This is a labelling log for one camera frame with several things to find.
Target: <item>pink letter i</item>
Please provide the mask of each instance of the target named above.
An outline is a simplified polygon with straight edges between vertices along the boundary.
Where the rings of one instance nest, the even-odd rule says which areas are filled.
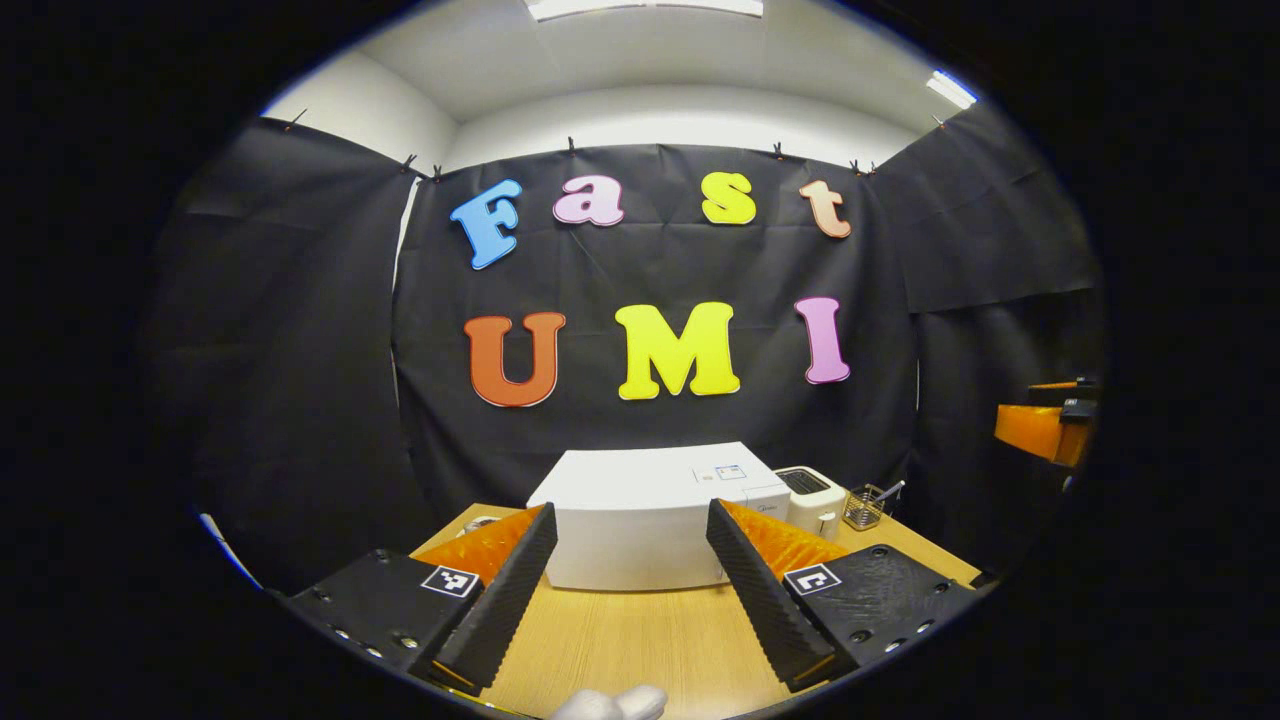
[[[847,378],[849,365],[840,357],[840,341],[836,337],[836,310],[840,309],[840,302],[835,297],[805,297],[795,307],[809,331],[812,360],[804,379],[820,384],[838,383]]]

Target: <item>white toaster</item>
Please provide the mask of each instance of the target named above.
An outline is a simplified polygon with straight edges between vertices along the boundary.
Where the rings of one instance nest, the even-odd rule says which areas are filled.
[[[836,539],[849,491],[803,465],[782,468],[773,474],[791,488],[787,524],[829,541]]]

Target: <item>wire basket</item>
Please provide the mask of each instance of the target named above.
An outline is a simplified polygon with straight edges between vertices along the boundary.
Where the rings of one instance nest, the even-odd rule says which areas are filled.
[[[884,501],[874,500],[884,491],[876,486],[863,486],[849,491],[849,500],[845,501],[845,523],[855,530],[869,530],[879,524],[884,516]]]

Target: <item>table surface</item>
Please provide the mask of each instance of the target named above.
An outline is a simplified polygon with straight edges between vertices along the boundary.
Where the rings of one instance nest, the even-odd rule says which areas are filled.
[[[472,505],[413,555],[453,539],[476,516],[513,512],[518,510]],[[965,587],[979,574],[892,518],[861,532],[840,523],[836,543],[850,552],[890,544]],[[799,694],[773,674],[730,583],[595,592],[553,588],[543,575],[493,687],[479,700],[547,717],[579,689],[612,696],[639,684],[667,693],[663,720],[732,717]]]

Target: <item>white ceiling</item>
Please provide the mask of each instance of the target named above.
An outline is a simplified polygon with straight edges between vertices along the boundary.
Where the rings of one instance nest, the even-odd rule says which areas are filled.
[[[924,133],[957,108],[934,67],[826,0],[764,0],[764,18],[623,8],[536,22],[526,0],[425,3],[357,46],[458,123],[558,95],[727,85],[799,95]]]

